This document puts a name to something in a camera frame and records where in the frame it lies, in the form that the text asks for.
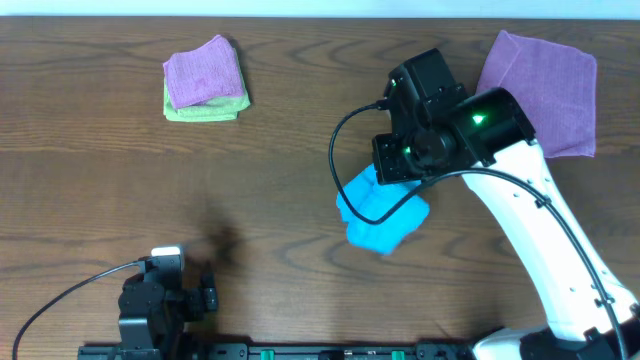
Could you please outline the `blue microfiber cloth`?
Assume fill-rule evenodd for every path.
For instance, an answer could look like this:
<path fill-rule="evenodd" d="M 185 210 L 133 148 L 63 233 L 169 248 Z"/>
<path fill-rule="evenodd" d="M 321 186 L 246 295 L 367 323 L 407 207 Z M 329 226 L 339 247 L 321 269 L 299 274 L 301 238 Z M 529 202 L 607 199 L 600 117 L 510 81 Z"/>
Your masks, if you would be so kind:
<path fill-rule="evenodd" d="M 343 190 L 362 216 L 377 220 L 420 184 L 420 181 L 411 181 L 380 185 L 374 165 L 371 164 Z M 336 206 L 342 222 L 346 224 L 348 242 L 382 255 L 390 255 L 406 236 L 423 224 L 430 212 L 428 203 L 419 195 L 414 195 L 383 223 L 370 225 L 353 214 L 340 194 L 336 197 Z"/>

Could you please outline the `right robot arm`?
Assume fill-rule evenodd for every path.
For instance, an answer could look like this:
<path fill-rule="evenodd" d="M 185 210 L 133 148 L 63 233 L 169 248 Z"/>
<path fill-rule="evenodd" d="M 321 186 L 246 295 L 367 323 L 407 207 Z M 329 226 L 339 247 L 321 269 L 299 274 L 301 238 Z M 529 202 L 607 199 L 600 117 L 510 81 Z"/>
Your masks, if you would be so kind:
<path fill-rule="evenodd" d="M 372 142 L 378 182 L 429 187 L 461 177 L 503 229 L 543 305 L 544 327 L 501 329 L 473 345 L 476 358 L 638 355 L 638 300 L 591 245 L 507 90 L 469 95 L 433 49 L 390 72 L 384 107 L 392 130 Z"/>

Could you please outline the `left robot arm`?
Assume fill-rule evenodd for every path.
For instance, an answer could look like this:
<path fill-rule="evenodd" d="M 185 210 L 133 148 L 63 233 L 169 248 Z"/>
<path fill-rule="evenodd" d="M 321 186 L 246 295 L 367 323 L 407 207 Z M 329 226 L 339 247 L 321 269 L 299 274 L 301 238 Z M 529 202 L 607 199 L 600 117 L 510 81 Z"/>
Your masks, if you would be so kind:
<path fill-rule="evenodd" d="M 189 340 L 185 324 L 218 310 L 215 276 L 207 266 L 199 285 L 182 285 L 180 255 L 140 260 L 140 273 L 127 279 L 118 299 L 124 359 L 186 359 Z"/>

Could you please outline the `large purple cloth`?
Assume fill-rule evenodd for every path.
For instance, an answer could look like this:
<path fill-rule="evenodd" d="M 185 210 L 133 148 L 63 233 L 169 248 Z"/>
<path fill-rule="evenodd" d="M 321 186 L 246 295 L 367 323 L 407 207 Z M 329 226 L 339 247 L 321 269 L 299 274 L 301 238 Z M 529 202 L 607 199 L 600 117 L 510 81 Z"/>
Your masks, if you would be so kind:
<path fill-rule="evenodd" d="M 596 58 L 577 48 L 502 30 L 476 91 L 501 87 L 532 123 L 547 158 L 596 152 Z"/>

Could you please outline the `folded green cloth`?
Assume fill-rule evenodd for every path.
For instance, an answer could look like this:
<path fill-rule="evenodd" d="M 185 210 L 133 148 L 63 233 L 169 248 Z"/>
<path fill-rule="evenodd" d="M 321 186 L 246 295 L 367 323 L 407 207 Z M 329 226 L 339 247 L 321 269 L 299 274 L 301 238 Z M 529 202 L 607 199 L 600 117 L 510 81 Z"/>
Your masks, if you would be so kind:
<path fill-rule="evenodd" d="M 169 121 L 186 123 L 235 120 L 240 111 L 245 110 L 251 105 L 249 93 L 246 90 L 238 60 L 235 60 L 235 70 L 241 79 L 243 95 L 240 97 L 221 96 L 212 98 L 201 105 L 175 109 L 170 101 L 167 84 L 164 84 L 163 115 Z"/>

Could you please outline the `folded purple cloth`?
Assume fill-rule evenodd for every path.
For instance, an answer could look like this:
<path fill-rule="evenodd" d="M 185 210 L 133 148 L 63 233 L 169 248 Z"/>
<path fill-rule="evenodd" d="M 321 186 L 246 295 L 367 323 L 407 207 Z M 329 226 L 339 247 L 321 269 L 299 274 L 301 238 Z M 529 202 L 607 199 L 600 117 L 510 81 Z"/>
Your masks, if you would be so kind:
<path fill-rule="evenodd" d="M 174 53 L 163 69 L 175 109 L 245 94 L 236 51 L 221 35 L 195 50 Z"/>

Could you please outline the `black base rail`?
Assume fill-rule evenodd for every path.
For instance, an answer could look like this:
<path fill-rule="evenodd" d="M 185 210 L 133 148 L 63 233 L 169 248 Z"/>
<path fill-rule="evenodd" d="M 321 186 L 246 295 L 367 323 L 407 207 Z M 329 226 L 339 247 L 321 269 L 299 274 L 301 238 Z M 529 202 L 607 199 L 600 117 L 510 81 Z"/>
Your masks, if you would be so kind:
<path fill-rule="evenodd" d="M 122 346 L 81 346 L 78 360 L 473 360 L 466 345 L 419 343 L 413 346 L 257 346 L 242 343 L 187 345 L 160 350 Z"/>

